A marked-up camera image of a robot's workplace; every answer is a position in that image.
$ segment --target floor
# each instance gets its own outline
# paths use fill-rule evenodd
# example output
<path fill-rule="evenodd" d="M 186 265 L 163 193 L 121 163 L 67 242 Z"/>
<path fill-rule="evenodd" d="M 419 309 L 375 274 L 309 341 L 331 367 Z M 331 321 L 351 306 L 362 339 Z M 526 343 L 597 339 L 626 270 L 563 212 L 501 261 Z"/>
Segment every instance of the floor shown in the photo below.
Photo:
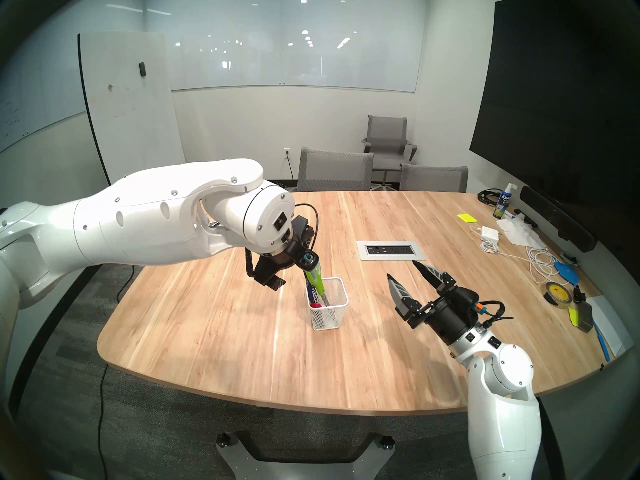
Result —
<path fill-rule="evenodd" d="M 55 329 L 27 383 L 17 424 L 48 469 L 103 478 L 97 423 L 104 362 L 96 340 L 130 274 L 126 265 L 98 270 Z M 370 433 L 391 435 L 396 452 L 377 480 L 475 478 L 466 413 L 354 417 L 258 408 L 108 369 L 101 437 L 111 480 L 232 480 L 215 448 L 222 431 L 238 433 L 258 459 L 306 462 L 352 460 Z M 542 448 L 533 478 L 551 478 Z"/>

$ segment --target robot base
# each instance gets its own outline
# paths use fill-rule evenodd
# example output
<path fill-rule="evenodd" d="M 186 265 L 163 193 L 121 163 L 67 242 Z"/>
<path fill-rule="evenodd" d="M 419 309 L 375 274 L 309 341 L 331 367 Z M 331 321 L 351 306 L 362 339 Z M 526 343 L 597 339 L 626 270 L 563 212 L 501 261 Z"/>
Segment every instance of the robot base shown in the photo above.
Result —
<path fill-rule="evenodd" d="M 220 434 L 216 447 L 236 480 L 373 480 L 395 451 L 391 437 L 383 437 L 353 463 L 275 463 L 255 459 L 233 433 Z"/>

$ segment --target chair backrest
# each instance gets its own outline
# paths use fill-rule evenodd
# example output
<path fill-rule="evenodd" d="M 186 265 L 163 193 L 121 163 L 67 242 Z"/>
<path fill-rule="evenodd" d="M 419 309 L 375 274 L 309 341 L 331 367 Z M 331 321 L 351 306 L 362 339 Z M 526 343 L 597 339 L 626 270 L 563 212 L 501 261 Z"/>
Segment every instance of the chair backrest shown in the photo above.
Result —
<path fill-rule="evenodd" d="M 302 148 L 298 191 L 369 191 L 373 153 L 338 153 Z"/>
<path fill-rule="evenodd" d="M 443 191 L 466 193 L 469 169 L 466 166 L 402 165 L 401 191 Z"/>
<path fill-rule="evenodd" d="M 402 154 L 407 142 L 407 118 L 369 115 L 367 142 L 372 153 Z"/>

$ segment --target yellow sticky note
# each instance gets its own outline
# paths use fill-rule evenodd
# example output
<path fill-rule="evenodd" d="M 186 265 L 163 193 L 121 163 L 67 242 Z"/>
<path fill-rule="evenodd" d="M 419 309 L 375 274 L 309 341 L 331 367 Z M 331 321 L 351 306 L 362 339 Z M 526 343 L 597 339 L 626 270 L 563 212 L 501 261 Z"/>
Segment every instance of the yellow sticky note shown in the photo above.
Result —
<path fill-rule="evenodd" d="M 469 213 L 463 213 L 462 215 L 456 215 L 456 216 L 461 220 L 464 220 L 465 223 L 477 222 L 477 220 L 473 218 L 471 215 L 469 215 Z"/>
<path fill-rule="evenodd" d="M 578 327 L 578 312 L 573 308 L 567 308 L 569 310 L 569 318 L 571 318 L 571 324 L 574 327 Z"/>

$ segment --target whiteboard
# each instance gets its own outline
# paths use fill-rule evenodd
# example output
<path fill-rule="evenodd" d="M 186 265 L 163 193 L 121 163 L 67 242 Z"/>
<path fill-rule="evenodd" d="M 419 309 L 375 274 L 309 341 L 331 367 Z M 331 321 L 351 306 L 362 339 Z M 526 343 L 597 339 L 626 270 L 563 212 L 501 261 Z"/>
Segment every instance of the whiteboard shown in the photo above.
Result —
<path fill-rule="evenodd" d="M 80 34 L 79 54 L 87 114 L 109 183 L 147 168 L 184 163 L 165 37 Z"/>
<path fill-rule="evenodd" d="M 146 27 L 166 35 L 173 90 L 306 85 L 415 91 L 426 0 L 146 0 L 146 5 L 162 12 L 149 13 Z"/>
<path fill-rule="evenodd" d="M 0 151 L 85 110 L 78 67 L 78 33 L 141 31 L 142 2 L 74 1 L 20 45 L 0 74 Z M 126 6 L 139 12 L 107 5 Z"/>

